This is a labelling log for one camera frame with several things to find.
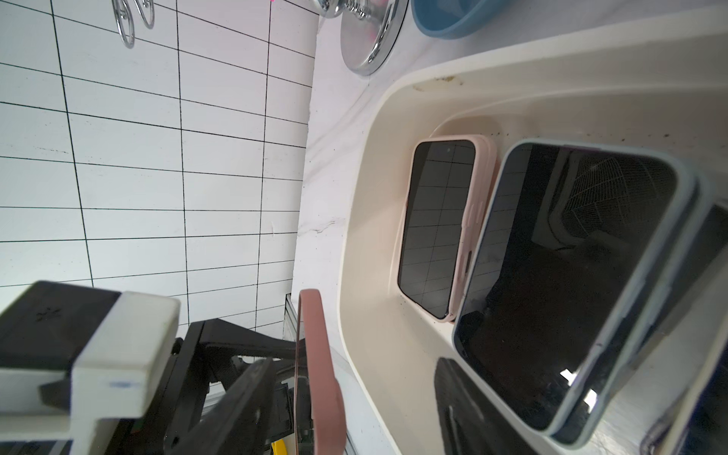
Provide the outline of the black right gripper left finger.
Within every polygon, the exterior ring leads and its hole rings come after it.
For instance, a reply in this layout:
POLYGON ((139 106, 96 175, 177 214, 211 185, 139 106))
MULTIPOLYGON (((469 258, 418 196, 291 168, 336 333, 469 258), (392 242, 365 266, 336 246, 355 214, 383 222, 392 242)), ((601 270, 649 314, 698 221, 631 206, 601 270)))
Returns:
POLYGON ((172 406, 164 437, 166 454, 261 454, 265 451, 276 382, 273 358, 179 359, 165 390, 172 406), (211 379, 225 388, 202 413, 211 379))

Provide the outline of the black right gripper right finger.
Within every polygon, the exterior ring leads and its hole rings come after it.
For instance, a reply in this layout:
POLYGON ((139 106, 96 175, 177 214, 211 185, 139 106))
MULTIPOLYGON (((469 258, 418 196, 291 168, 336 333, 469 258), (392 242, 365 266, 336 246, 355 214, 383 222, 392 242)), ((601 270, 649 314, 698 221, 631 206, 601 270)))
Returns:
POLYGON ((445 454, 517 455, 536 452, 455 360, 438 359, 434 387, 445 454))

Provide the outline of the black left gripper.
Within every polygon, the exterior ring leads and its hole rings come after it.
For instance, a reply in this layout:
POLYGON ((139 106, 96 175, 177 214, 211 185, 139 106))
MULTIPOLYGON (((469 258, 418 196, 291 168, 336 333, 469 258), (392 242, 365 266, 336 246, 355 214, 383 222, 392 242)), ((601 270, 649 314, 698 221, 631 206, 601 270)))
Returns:
POLYGON ((296 345, 225 320, 174 342, 146 413, 119 422, 109 454, 263 454, 294 432, 296 345))

